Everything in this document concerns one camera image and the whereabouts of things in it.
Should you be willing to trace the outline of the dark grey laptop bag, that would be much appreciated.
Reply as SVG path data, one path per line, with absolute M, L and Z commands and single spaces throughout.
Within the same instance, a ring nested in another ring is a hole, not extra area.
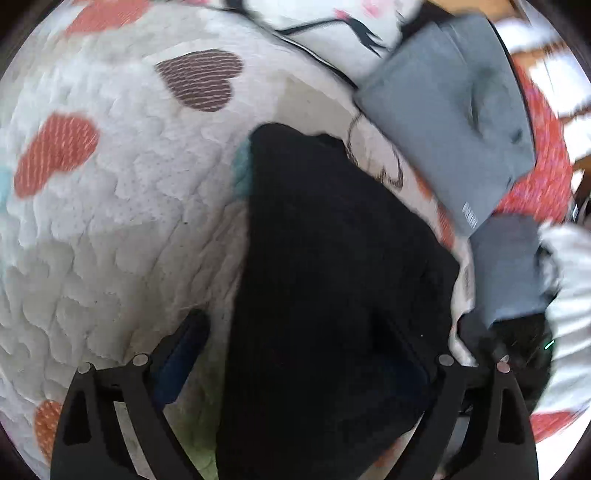
M 551 295 L 544 287 L 536 221 L 523 215 L 493 215 L 470 237 L 475 307 L 489 328 L 543 313 Z

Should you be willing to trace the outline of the light grey laptop bag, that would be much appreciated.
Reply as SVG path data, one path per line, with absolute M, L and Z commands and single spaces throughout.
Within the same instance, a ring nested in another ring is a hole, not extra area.
M 478 13 L 431 22 L 363 83 L 356 105 L 471 236 L 536 164 L 510 55 Z

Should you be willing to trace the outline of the white blanket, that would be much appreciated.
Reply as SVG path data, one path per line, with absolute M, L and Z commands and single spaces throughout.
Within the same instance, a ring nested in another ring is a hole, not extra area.
M 590 406 L 590 232 L 546 223 L 539 237 L 558 267 L 558 295 L 546 310 L 554 339 L 551 377 L 536 411 L 581 411 Z

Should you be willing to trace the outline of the black pants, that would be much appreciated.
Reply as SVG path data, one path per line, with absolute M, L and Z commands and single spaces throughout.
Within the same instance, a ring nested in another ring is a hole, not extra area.
M 459 263 L 337 138 L 259 126 L 249 171 L 218 475 L 356 479 L 431 399 Z

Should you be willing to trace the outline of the white pillow with woman print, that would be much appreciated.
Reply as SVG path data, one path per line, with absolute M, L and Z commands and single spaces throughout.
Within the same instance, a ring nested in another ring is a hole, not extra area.
M 402 39 L 423 6 L 416 0 L 199 1 L 236 13 L 294 45 L 352 84 L 360 83 Z

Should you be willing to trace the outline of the quilted heart pattern bedspread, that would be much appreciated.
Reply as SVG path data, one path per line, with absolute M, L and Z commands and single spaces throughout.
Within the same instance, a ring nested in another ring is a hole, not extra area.
M 76 368 L 151 350 L 193 307 L 211 339 L 165 410 L 199 473 L 214 437 L 246 247 L 233 158 L 259 124 L 345 141 L 458 259 L 468 241 L 348 87 L 235 15 L 180 3 L 67 1 L 1 80 L 1 423 L 47 478 Z

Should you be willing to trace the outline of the red floral pillow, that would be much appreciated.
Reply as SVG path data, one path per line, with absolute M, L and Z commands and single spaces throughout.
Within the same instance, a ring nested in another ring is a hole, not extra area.
M 566 220 L 572 198 L 572 164 L 563 125 L 525 69 L 516 67 L 533 126 L 536 164 L 502 199 L 494 213 L 532 217 L 538 223 Z

